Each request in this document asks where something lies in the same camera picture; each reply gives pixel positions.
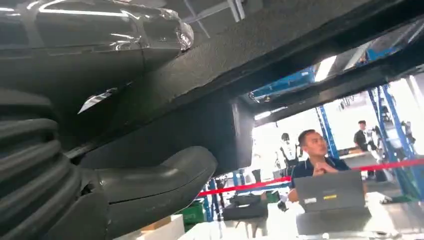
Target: person in black shirt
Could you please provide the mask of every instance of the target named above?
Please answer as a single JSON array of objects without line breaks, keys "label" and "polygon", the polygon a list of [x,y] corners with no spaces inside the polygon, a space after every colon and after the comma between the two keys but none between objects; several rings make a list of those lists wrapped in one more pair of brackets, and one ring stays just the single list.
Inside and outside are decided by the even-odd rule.
[{"label": "person in black shirt", "polygon": [[299,162],[291,173],[291,191],[288,194],[288,199],[291,202],[297,202],[299,200],[295,188],[296,178],[350,170],[349,166],[343,160],[325,157],[328,151],[327,143],[315,130],[309,129],[303,131],[299,135],[298,141],[302,150],[309,155],[309,158],[306,161]]},{"label": "person in black shirt", "polygon": [[[361,120],[358,122],[358,124],[359,124],[359,130],[355,133],[353,142],[363,152],[369,152],[368,146],[370,146],[371,151],[375,151],[377,149],[375,144],[372,141],[367,140],[367,133],[365,132],[365,129],[367,128],[367,122],[365,122],[364,120]],[[368,179],[372,179],[375,175],[373,170],[367,171],[367,174],[368,174]]]}]

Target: laptop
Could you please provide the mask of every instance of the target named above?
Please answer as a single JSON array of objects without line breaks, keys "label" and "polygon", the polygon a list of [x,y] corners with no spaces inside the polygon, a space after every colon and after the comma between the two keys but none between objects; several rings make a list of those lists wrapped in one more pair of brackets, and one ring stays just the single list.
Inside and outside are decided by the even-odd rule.
[{"label": "laptop", "polygon": [[365,207],[360,171],[340,171],[294,181],[299,203],[305,212]]},{"label": "laptop", "polygon": [[296,216],[300,235],[361,232],[372,217],[365,207],[360,171],[296,178],[295,183],[305,210]]}]

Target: fluorescent light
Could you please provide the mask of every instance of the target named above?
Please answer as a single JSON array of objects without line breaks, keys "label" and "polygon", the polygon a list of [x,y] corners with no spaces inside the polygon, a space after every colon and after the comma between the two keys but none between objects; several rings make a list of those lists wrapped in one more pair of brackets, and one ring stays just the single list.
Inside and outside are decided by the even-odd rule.
[{"label": "fluorescent light", "polygon": [[321,64],[319,64],[318,72],[315,76],[315,82],[320,82],[327,78],[329,75],[330,69],[336,61],[337,56],[332,56],[327,59],[324,59]]},{"label": "fluorescent light", "polygon": [[3,12],[14,12],[15,10],[13,8],[0,7],[0,11],[3,11]]}]

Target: plastic wrap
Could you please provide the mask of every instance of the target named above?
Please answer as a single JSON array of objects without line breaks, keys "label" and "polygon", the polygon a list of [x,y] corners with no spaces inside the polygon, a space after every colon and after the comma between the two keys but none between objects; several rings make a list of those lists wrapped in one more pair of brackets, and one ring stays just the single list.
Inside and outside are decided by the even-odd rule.
[{"label": "plastic wrap", "polygon": [[45,96],[75,114],[91,96],[126,86],[192,45],[192,28],[169,9],[112,0],[1,2],[0,88]]}]

